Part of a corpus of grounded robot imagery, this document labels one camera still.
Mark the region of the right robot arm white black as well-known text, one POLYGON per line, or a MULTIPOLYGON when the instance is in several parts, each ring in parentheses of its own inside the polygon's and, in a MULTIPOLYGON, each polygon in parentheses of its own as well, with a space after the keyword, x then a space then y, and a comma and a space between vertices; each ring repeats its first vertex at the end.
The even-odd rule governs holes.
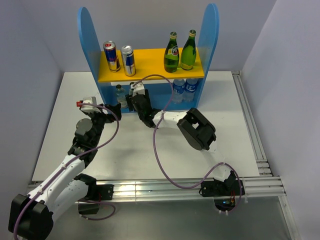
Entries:
POLYGON ((174 182, 165 172, 156 146, 156 133, 162 123, 165 123, 166 127, 170 129, 178 128, 193 149, 204 151, 208 154, 215 154, 217 152, 213 147, 213 144, 215 144, 217 140, 216 128, 197 108, 192 107, 188 111, 181 112, 153 108, 151 106, 149 92, 146 89, 143 90, 142 93, 131 89, 125 98, 129 110, 135 111, 139 119, 147 127, 153 128, 152 146, 155 159, 160 171, 172 185, 184 190, 194 189, 200 186, 199 192, 203 197, 230 196, 233 200, 236 195, 241 197, 245 193, 238 173, 230 164, 223 160, 214 165, 199 182, 191 186, 183 186, 174 182), (206 180, 215 169, 224 167, 228 168, 225 177, 220 180, 206 180))

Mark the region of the small clear bottle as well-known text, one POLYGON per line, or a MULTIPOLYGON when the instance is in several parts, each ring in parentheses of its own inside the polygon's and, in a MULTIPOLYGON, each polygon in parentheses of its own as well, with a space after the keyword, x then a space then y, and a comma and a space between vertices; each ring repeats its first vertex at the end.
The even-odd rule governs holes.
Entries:
POLYGON ((133 95, 133 92, 134 92, 134 87, 133 87, 133 85, 134 85, 135 83, 134 82, 131 82, 130 84, 129 84, 129 96, 132 96, 133 95))
POLYGON ((126 99, 126 91, 122 87, 122 85, 116 85, 115 91, 117 102, 120 103, 122 109, 126 109, 128 107, 127 99, 126 99))

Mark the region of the silver blue can front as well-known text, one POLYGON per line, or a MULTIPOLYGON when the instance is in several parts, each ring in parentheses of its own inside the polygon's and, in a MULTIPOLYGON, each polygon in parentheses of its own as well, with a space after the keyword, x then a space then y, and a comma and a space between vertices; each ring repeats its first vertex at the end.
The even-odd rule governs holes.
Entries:
POLYGON ((134 76, 136 74, 134 49, 130 45, 124 45, 120 52, 125 75, 134 76))

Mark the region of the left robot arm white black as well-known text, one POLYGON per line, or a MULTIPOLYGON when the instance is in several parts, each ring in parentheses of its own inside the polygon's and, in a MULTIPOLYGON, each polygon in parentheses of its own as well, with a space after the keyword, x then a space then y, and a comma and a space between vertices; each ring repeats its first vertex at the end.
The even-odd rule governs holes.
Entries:
POLYGON ((121 105, 77 102, 86 118, 75 127, 72 145, 62 163, 27 195, 18 194, 11 202, 8 230, 18 240, 44 240, 55 221, 75 202, 98 204, 102 195, 94 177, 83 174, 101 148, 99 141, 106 124, 119 123, 121 105))

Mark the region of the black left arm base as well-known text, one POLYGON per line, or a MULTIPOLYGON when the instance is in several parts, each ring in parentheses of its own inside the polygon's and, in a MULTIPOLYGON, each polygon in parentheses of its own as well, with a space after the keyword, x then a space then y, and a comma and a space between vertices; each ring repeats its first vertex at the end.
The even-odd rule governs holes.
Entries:
POLYGON ((102 202, 110 201, 113 198, 114 185, 113 184, 98 184, 93 187, 89 187, 88 194, 83 198, 83 203, 79 203, 77 210, 82 218, 86 218, 92 221, 104 220, 113 216, 116 212, 116 207, 112 204, 109 206, 112 212, 106 217, 92 218, 99 210, 102 210, 102 202))

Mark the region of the green glass Perrier bottle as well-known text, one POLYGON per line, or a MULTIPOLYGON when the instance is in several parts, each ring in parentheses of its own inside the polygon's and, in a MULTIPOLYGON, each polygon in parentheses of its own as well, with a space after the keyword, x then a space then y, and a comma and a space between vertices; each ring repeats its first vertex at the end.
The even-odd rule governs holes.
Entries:
POLYGON ((173 73, 177 70, 180 60, 179 48, 177 44, 177 33, 171 32, 169 42, 164 52, 164 69, 168 73, 173 73))

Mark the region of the blue silver Red Bull can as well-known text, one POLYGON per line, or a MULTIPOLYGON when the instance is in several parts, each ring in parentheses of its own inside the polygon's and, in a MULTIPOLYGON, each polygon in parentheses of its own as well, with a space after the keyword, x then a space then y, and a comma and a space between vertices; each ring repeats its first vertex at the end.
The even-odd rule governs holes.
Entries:
POLYGON ((120 61, 117 55, 116 44, 113 41, 106 41, 103 43, 103 50, 109 70, 117 72, 120 69, 120 61))

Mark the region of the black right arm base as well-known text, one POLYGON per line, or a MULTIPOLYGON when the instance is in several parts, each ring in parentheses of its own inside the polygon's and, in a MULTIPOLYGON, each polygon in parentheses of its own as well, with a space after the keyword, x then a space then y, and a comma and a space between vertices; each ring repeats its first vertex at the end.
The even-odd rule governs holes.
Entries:
POLYGON ((218 180, 204 181, 198 193, 202 197, 224 197, 214 200, 214 205, 218 211, 228 213, 236 207, 236 197, 242 197, 246 192, 242 181, 239 185, 239 182, 235 179, 225 180, 224 182, 218 180))

